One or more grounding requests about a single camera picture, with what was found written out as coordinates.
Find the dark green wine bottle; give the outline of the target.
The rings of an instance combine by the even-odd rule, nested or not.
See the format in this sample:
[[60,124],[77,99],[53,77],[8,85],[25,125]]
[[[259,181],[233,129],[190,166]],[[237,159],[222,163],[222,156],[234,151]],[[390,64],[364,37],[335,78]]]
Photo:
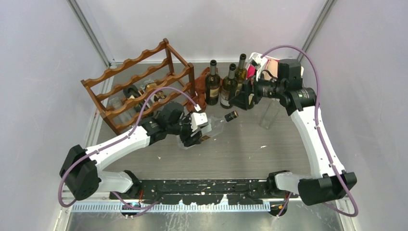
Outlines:
[[246,80],[246,76],[247,76],[247,69],[245,68],[245,61],[246,61],[246,54],[242,53],[239,57],[239,62],[238,62],[238,66],[236,68],[235,71],[235,78],[238,82],[237,88],[236,88],[236,92],[235,95],[238,95],[241,88],[242,88],[242,83],[244,80]]

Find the clear bottle front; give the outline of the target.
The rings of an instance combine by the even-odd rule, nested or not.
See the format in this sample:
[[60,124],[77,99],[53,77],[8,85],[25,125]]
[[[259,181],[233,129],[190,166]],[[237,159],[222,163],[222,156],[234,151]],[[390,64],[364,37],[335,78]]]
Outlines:
[[280,104],[276,100],[272,100],[264,113],[261,116],[260,127],[264,129],[270,129],[280,110]]

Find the clear bottle gold cap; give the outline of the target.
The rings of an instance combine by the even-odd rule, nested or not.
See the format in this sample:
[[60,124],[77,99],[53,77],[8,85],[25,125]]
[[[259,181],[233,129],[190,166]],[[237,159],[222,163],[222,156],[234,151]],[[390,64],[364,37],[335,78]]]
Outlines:
[[[227,124],[228,122],[236,119],[238,117],[238,112],[237,111],[231,111],[228,114],[225,114],[224,116],[218,118],[214,116],[208,116],[208,125],[205,127],[200,128],[202,132],[202,137],[201,137],[201,143],[220,134],[223,131],[224,125]],[[187,150],[191,147],[180,147],[181,149]]]

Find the green wine bottle silver neck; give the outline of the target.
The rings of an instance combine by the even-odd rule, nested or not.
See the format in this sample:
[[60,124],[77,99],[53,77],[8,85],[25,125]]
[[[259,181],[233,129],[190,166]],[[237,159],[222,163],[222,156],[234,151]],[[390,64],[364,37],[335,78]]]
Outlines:
[[217,72],[216,60],[210,61],[209,73],[205,77],[205,102],[216,105],[219,99],[220,75]]

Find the dark wine bottle cream label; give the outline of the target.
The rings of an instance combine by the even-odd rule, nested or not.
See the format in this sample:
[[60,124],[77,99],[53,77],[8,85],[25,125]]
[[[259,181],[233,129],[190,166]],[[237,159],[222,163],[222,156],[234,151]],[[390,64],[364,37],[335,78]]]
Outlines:
[[254,94],[247,92],[244,97],[244,102],[245,102],[245,108],[246,110],[250,110],[254,107],[254,99],[253,99]]

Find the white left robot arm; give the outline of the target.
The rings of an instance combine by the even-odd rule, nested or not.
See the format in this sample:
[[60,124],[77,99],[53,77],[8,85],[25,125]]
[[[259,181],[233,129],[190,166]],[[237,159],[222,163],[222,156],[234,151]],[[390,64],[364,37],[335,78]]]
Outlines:
[[170,102],[155,117],[141,119],[136,126],[106,142],[88,148],[72,147],[60,170],[62,183],[75,201],[85,200],[94,193],[117,193],[123,199],[136,198],[141,182],[129,170],[105,171],[116,160],[139,149],[176,135],[183,145],[200,142],[201,130],[208,125],[204,112],[184,113],[184,107]]

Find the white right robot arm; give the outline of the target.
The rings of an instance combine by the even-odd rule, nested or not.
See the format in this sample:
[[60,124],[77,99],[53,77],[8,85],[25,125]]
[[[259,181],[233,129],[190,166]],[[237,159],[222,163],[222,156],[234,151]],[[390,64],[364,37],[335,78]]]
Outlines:
[[357,177],[345,170],[335,154],[316,105],[317,94],[312,88],[303,87],[301,64],[296,59],[282,59],[277,64],[275,80],[253,75],[243,81],[238,95],[229,100],[231,105],[249,110],[262,98],[278,99],[301,136],[310,176],[288,170],[273,172],[268,177],[268,194],[278,198],[285,191],[292,192],[306,205],[341,199],[356,185]]

